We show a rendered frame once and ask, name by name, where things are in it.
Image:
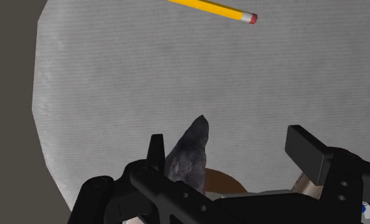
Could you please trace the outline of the brown round disc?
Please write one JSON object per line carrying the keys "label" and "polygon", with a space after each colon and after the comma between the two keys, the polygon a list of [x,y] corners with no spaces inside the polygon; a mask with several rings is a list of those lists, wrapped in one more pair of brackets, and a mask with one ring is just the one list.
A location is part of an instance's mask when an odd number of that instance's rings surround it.
{"label": "brown round disc", "polygon": [[247,193],[245,187],[232,176],[214,169],[205,169],[206,181],[205,192],[220,194],[228,193]]}

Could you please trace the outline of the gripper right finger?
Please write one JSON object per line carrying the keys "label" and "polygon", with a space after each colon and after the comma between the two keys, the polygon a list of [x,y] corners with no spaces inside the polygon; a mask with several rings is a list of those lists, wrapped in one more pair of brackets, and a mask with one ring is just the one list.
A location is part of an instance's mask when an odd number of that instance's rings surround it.
{"label": "gripper right finger", "polygon": [[316,186],[322,186],[317,209],[327,224],[362,224],[362,203],[370,206],[370,162],[326,146],[300,125],[287,130],[285,152]]}

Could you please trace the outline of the dark grey pointed rock figure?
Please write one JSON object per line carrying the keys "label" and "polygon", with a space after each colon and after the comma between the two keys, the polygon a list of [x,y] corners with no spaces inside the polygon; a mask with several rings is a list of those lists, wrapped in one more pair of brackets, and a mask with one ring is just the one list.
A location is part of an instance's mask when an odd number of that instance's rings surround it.
{"label": "dark grey pointed rock figure", "polygon": [[201,115],[192,122],[166,157],[164,175],[173,182],[182,181],[204,194],[208,138],[209,123]]}

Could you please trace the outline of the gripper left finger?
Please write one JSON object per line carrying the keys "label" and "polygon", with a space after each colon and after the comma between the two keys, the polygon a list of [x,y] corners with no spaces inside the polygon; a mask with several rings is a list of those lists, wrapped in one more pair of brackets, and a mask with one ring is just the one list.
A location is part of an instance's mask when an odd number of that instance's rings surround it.
{"label": "gripper left finger", "polygon": [[147,157],[127,164],[122,176],[88,179],[68,224],[120,224],[135,216],[147,224],[245,224],[182,181],[164,176],[164,139],[150,138]]}

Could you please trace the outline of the yellow pencil with red eraser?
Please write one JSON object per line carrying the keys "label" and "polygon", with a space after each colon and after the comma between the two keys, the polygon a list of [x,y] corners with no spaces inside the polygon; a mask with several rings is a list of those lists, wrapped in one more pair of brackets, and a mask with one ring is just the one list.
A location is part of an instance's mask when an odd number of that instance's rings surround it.
{"label": "yellow pencil with red eraser", "polygon": [[172,3],[188,6],[197,10],[206,11],[222,17],[239,20],[248,24],[255,24],[258,16],[255,13],[239,10],[220,3],[215,3],[209,0],[167,0]]}

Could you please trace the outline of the round white table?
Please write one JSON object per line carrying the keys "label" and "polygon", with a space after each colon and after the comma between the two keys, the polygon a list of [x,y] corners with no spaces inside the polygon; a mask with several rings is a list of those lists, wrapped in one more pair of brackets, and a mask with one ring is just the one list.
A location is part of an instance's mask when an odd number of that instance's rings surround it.
{"label": "round white table", "polygon": [[207,166],[289,189],[289,125],[370,161],[370,0],[216,0],[250,25],[167,0],[47,0],[32,113],[68,206],[87,179],[170,151],[200,115]]}

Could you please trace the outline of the beige box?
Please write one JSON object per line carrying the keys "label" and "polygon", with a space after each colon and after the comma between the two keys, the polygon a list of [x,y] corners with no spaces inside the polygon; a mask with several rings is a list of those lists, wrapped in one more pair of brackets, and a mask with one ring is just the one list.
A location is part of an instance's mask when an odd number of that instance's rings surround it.
{"label": "beige box", "polygon": [[300,174],[291,189],[292,192],[308,195],[315,199],[319,199],[321,197],[322,190],[323,186],[315,185],[303,172]]}

